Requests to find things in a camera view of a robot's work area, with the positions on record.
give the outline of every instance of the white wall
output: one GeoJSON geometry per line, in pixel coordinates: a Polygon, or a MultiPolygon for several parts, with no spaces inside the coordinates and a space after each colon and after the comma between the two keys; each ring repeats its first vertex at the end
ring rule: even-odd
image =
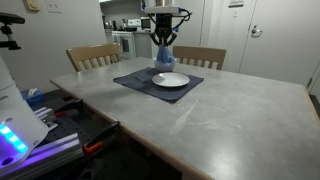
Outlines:
{"type": "Polygon", "coordinates": [[[239,71],[255,1],[246,0],[243,7],[229,8],[230,1],[214,0],[208,45],[227,50],[225,71],[239,71]]]}
{"type": "MultiPolygon", "coordinates": [[[[0,49],[20,90],[37,87],[48,92],[55,87],[49,79],[74,72],[67,48],[106,42],[98,0],[61,0],[62,13],[48,13],[43,0],[40,12],[26,10],[23,0],[1,0],[0,12],[26,19],[13,25],[19,51],[0,49]]],[[[6,40],[0,34],[0,40],[6,40]]]]}
{"type": "Polygon", "coordinates": [[[140,0],[115,0],[101,3],[101,11],[106,16],[106,21],[116,21],[122,25],[122,19],[140,19],[146,16],[140,6],[140,0]]]}

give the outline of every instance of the white plate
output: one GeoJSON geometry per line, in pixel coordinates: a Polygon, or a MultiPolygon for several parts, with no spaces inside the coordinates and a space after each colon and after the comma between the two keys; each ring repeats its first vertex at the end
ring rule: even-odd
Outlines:
{"type": "Polygon", "coordinates": [[[152,81],[163,87],[179,87],[190,82],[188,76],[180,73],[160,73],[152,78],[152,81]]]}

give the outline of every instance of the gray table top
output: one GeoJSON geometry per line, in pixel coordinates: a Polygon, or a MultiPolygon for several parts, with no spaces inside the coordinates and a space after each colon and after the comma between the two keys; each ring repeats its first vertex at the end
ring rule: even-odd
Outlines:
{"type": "Polygon", "coordinates": [[[114,83],[137,58],[51,80],[201,172],[223,180],[320,179],[319,119],[303,86],[177,64],[204,77],[175,104],[114,83]]]}

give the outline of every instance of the dark placemat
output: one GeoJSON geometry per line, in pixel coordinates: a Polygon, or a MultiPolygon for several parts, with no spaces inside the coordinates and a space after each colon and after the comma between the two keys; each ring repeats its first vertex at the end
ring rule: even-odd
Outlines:
{"type": "Polygon", "coordinates": [[[152,82],[153,76],[159,73],[155,68],[148,67],[129,75],[115,78],[113,81],[170,102],[178,101],[203,81],[203,78],[187,75],[190,78],[190,82],[185,86],[173,88],[161,87],[152,82]]]}

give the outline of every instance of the blue light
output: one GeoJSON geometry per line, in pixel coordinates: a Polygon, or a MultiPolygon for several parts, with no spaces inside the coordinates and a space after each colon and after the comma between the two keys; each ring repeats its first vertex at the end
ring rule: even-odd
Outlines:
{"type": "Polygon", "coordinates": [[[16,136],[16,135],[13,135],[11,138],[9,138],[9,140],[14,143],[14,142],[17,142],[19,141],[19,138],[16,136]]]}
{"type": "Polygon", "coordinates": [[[20,144],[20,145],[18,146],[18,149],[19,149],[19,150],[23,150],[23,149],[25,149],[26,147],[27,147],[26,145],[20,144]]]}
{"type": "Polygon", "coordinates": [[[3,128],[0,129],[0,132],[1,132],[3,135],[5,135],[5,134],[10,133],[11,130],[10,130],[7,126],[5,126],[5,127],[3,127],[3,128]]]}
{"type": "Polygon", "coordinates": [[[20,152],[26,152],[28,147],[10,130],[9,127],[1,124],[0,132],[2,136],[6,138],[9,144],[12,144],[14,148],[20,152]]]}

